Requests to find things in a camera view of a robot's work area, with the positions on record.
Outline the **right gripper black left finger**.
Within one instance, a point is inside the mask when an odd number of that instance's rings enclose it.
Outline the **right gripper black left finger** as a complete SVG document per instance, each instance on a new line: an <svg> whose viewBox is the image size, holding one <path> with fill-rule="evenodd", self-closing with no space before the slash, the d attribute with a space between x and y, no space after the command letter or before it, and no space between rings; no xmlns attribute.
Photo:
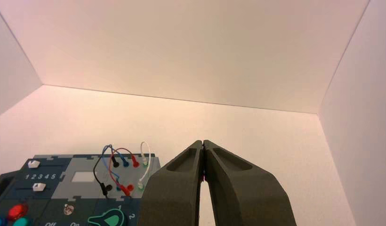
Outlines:
<svg viewBox="0 0 386 226"><path fill-rule="evenodd" d="M197 140L156 171L140 202L139 226L197 226L203 142Z"/></svg>

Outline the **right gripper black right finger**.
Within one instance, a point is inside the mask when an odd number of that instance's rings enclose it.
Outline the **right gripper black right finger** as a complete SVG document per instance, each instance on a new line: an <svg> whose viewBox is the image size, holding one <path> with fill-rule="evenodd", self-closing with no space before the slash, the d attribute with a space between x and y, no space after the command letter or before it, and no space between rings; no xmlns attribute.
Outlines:
<svg viewBox="0 0 386 226"><path fill-rule="evenodd" d="M217 226L295 226L289 197L276 177L205 140L204 173Z"/></svg>

